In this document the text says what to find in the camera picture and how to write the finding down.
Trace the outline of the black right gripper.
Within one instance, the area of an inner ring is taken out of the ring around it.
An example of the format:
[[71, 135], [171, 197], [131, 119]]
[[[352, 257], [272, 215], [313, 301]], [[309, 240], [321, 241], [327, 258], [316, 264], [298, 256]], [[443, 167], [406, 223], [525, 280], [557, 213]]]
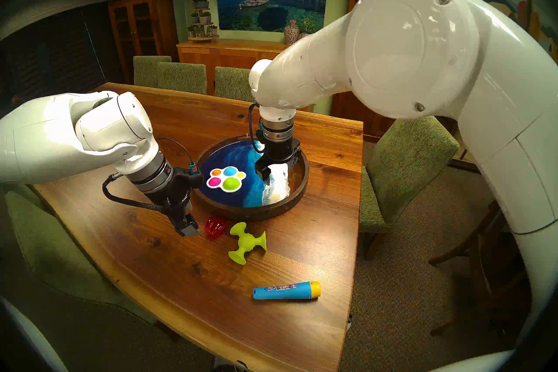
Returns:
[[266, 185], [271, 181], [271, 165], [287, 164], [292, 168], [301, 158], [300, 141], [296, 138], [281, 143], [256, 140], [255, 144], [262, 151], [255, 162], [255, 173]]

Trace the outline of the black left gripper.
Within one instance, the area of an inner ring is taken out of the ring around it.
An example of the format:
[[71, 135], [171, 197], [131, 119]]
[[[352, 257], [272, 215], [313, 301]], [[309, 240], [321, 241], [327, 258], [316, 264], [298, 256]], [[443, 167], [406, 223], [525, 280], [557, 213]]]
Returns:
[[186, 208], [190, 203], [191, 191], [199, 189], [203, 183], [201, 172], [191, 172], [184, 168], [174, 168], [168, 181], [147, 197], [163, 206], [163, 214], [174, 224], [175, 231], [184, 237], [196, 237], [199, 226]]

